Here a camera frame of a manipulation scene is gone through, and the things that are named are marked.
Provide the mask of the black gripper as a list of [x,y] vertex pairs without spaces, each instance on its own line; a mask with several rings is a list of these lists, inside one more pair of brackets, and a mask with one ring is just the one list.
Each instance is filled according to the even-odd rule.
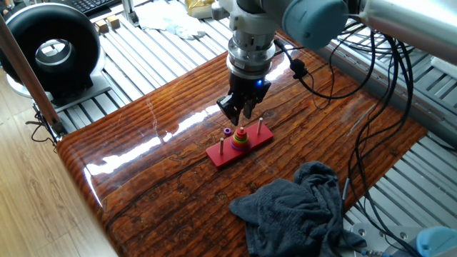
[[250,119],[256,105],[263,101],[271,82],[265,78],[245,79],[230,73],[229,85],[229,95],[219,98],[216,103],[226,118],[234,126],[238,126],[240,111],[236,105],[245,104],[243,115]]

